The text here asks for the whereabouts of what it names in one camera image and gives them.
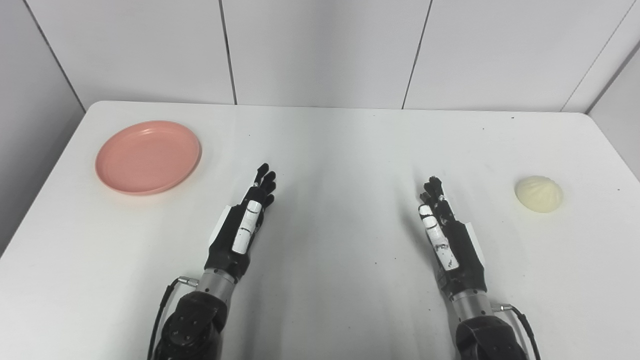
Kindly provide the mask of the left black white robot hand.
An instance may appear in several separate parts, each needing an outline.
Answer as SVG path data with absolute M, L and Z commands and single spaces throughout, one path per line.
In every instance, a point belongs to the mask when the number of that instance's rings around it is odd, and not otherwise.
M 223 271 L 239 281 L 250 265 L 250 248 L 258 234 L 266 209 L 274 203 L 277 174 L 267 162 L 261 164 L 240 203 L 225 210 L 219 229 L 208 249 L 204 269 Z

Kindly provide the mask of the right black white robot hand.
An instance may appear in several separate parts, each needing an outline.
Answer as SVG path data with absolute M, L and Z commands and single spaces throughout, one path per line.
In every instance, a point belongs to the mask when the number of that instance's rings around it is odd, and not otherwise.
M 438 286 L 449 298 L 465 291 L 486 292 L 485 267 L 466 224 L 457 220 L 442 181 L 423 184 L 418 214 L 438 262 Z

